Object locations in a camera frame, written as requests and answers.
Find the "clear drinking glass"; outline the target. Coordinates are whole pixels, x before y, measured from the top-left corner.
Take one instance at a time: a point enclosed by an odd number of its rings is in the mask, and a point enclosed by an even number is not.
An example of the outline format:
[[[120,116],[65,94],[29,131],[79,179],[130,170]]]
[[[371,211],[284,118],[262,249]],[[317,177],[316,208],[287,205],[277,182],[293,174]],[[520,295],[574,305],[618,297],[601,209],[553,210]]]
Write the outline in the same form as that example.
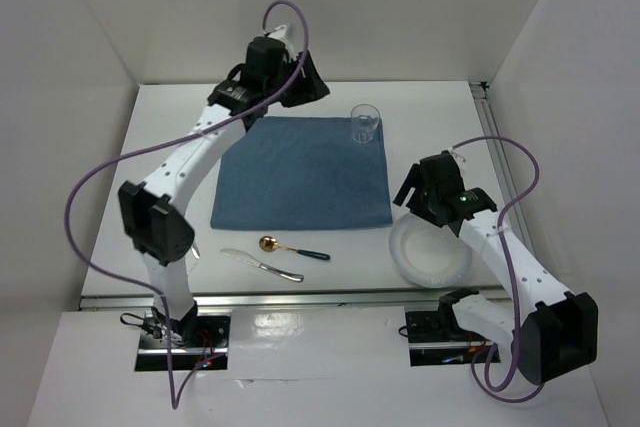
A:
[[[373,140],[380,122],[379,110],[370,104],[359,104],[352,108],[351,138],[361,144]]]

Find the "white plate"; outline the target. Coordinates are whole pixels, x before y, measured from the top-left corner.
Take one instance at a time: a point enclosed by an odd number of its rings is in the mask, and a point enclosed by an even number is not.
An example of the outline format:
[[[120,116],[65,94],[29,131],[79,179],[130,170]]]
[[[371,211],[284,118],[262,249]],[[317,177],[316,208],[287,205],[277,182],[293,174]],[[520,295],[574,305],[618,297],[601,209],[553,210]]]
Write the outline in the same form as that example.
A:
[[[445,228],[407,213],[393,225],[389,252],[397,272],[429,289],[463,280],[472,265],[471,249]]]

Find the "blue cloth napkin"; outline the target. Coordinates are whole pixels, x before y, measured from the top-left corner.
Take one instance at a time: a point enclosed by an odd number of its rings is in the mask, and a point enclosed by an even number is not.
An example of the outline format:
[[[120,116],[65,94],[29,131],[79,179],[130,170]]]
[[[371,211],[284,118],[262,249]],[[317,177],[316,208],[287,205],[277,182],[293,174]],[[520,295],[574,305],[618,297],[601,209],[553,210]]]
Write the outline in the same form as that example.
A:
[[[384,131],[351,137],[342,117],[265,117],[223,155],[210,225],[334,231],[392,222]]]

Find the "gold spoon dark handle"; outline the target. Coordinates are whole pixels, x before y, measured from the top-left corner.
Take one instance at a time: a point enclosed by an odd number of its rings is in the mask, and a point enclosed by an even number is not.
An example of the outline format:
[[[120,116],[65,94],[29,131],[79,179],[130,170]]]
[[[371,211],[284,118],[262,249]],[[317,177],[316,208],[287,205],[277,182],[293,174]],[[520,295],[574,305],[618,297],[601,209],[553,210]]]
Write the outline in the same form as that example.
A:
[[[268,236],[268,235],[262,236],[259,239],[259,247],[264,252],[268,252],[268,253],[282,250],[282,251],[292,252],[297,255],[315,259],[315,260],[320,260],[325,262],[328,262],[331,260],[331,256],[329,254],[284,246],[280,244],[275,237]]]

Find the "silver butter knife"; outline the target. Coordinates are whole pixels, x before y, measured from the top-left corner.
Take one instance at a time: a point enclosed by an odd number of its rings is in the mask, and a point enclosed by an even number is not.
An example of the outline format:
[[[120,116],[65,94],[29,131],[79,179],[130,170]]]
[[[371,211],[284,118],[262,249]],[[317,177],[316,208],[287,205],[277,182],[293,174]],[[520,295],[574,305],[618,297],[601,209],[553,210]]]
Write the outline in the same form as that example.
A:
[[[295,283],[302,283],[304,281],[304,276],[301,274],[294,274],[294,273],[290,273],[290,272],[286,272],[283,271],[281,269],[272,267],[268,264],[265,264],[261,261],[259,261],[258,259],[256,259],[255,257],[253,257],[252,255],[241,251],[241,250],[237,250],[237,249],[221,249],[220,253],[230,257],[232,259],[238,260],[242,263],[245,263],[247,265],[251,265],[253,267],[256,267],[258,269],[261,269],[265,272],[271,273],[273,275],[276,275],[280,278],[289,280],[291,282],[295,282]]]

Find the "silver fork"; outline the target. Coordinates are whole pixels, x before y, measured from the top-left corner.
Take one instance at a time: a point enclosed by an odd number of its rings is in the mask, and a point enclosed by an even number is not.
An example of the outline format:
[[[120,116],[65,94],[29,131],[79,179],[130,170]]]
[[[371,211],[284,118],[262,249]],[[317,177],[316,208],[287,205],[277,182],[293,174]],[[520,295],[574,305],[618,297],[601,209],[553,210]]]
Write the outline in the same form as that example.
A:
[[[199,249],[198,249],[198,246],[197,246],[197,244],[196,244],[196,243],[193,243],[193,244],[192,244],[192,246],[191,246],[191,253],[192,253],[193,257],[194,257],[196,260],[199,260],[199,259],[201,258],[201,254],[200,254],[200,252],[199,252]]]

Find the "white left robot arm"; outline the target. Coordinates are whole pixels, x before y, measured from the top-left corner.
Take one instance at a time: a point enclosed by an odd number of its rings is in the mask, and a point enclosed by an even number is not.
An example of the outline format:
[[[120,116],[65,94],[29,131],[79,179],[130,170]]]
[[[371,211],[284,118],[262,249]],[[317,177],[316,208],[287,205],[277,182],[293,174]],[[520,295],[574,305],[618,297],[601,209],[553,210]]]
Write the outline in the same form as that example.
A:
[[[189,344],[197,334],[198,307],[185,260],[195,240],[185,213],[196,190],[271,104],[296,107],[330,92],[311,56],[296,53],[292,39],[289,24],[254,38],[244,62],[208,97],[190,140],[143,181],[126,181],[118,190],[125,234],[141,254],[157,290],[152,315],[163,336],[176,346]]]

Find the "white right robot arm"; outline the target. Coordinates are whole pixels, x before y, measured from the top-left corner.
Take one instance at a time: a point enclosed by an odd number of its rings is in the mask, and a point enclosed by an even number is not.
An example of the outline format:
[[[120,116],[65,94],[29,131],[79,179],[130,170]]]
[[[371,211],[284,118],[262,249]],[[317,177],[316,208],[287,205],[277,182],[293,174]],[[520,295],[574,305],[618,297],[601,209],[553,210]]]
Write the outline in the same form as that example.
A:
[[[454,154],[443,151],[413,164],[394,200],[453,236],[489,267],[512,300],[505,309],[471,289],[445,296],[436,326],[448,339],[466,331],[508,351],[507,381],[521,375],[535,386],[597,358],[598,306],[557,280],[505,223],[506,211],[481,188],[466,188]]]

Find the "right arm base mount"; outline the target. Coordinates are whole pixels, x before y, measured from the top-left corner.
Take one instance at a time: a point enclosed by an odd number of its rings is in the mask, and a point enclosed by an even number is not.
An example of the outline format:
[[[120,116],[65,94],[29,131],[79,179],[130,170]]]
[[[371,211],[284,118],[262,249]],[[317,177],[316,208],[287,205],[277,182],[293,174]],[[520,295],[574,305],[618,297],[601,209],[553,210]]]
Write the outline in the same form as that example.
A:
[[[412,367],[470,364],[476,354],[484,363],[492,343],[469,331],[448,331],[435,311],[407,311],[397,333],[407,340]]]

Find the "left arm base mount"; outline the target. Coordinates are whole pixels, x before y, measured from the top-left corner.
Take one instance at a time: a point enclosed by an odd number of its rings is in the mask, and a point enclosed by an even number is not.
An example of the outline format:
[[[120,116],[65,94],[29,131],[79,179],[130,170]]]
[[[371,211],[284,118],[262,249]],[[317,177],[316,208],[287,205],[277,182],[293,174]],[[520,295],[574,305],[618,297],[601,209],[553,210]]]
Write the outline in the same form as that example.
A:
[[[166,329],[151,315],[123,313],[120,322],[140,331],[134,370],[136,372],[160,372],[167,370]],[[205,371],[226,370],[231,317],[205,315],[195,319],[195,324],[185,337],[173,334],[171,339],[173,368],[190,371],[198,363]]]

